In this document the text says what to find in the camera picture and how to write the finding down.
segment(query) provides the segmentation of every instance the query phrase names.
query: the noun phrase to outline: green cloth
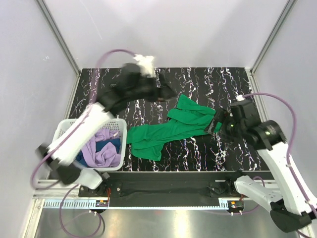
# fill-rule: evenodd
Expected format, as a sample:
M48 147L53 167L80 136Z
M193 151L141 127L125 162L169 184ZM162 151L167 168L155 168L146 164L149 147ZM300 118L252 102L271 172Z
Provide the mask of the green cloth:
M164 143L195 135L206 135L204 129L215 113L215 110L199 106L185 95L181 95L177 109L172 109L167 114L170 118L169 122L132 127L128 131L127 144L131 144L132 155L160 161ZM221 124L218 123L215 132L219 131L220 127Z

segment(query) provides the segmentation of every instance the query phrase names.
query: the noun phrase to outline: lavender shirt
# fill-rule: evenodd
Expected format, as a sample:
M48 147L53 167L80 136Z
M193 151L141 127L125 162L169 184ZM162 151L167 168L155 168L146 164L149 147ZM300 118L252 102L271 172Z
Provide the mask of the lavender shirt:
M96 142L115 138L117 138L117 131L102 128L84 145L81 151L89 167L117 167L120 164L121 155L117 154L116 148L111 142L105 145L101 151L96 152Z

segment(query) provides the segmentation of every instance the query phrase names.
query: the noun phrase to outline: navy garment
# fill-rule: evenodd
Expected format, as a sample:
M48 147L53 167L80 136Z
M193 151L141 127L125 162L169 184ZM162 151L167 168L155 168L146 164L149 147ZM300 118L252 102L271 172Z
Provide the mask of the navy garment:
M105 145L107 145L109 142L111 142L116 150L117 150L117 153L119 153L119 150L120 150L120 146L121 146L121 141L120 141L120 138L117 138L117 139L109 139L109 140L104 140L104 141L98 141L96 142L96 152L99 152L101 151L102 148L104 148ZM89 166L87 165L85 159L84 159L84 155L83 155L83 152L79 152L78 155L76 156L76 161L78 161L80 164L82 164L83 166L85 167L88 167Z

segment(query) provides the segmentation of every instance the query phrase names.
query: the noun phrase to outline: laundry basket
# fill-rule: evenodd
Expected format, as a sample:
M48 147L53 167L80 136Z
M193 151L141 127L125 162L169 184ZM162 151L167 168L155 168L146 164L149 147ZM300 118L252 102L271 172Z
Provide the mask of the laundry basket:
M62 120L55 131L53 141L60 138L70 127L75 123L77 119L65 119ZM121 155L120 164L117 167L105 167L105 168L91 168L98 171L116 171L123 166L123 160L125 155L125 146L127 143L127 123L123 119L112 119L105 123L101 128L108 128L109 130L118 131L118 137L121 141L119 154Z

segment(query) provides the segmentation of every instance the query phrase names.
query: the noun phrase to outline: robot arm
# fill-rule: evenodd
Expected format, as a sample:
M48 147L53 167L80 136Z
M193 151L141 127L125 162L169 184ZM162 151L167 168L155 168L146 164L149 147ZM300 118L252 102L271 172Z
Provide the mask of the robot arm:
M154 68L148 57L145 57L143 63L139 59L138 64L126 64L121 69L121 78L110 88L98 93L97 101L90 104L58 140L38 148L42 157L55 150L46 163L64 185L78 183L97 192L102 190L103 193L103 176L96 170L74 162L81 148L107 121L126 109L129 102L138 99L162 102L176 96L162 74L159 74L160 87L157 87Z
M238 140L245 139L257 150L269 167L281 194L254 182L242 172L237 172L229 179L231 190L261 205L284 232L296 231L309 225L316 217L286 165L288 144L279 125L272 120L261 122L257 109L249 100L233 103L230 111L217 111L205 131L213 133L218 122L222 123L219 133L225 142L237 144ZM310 200L316 201L292 158L291 164Z

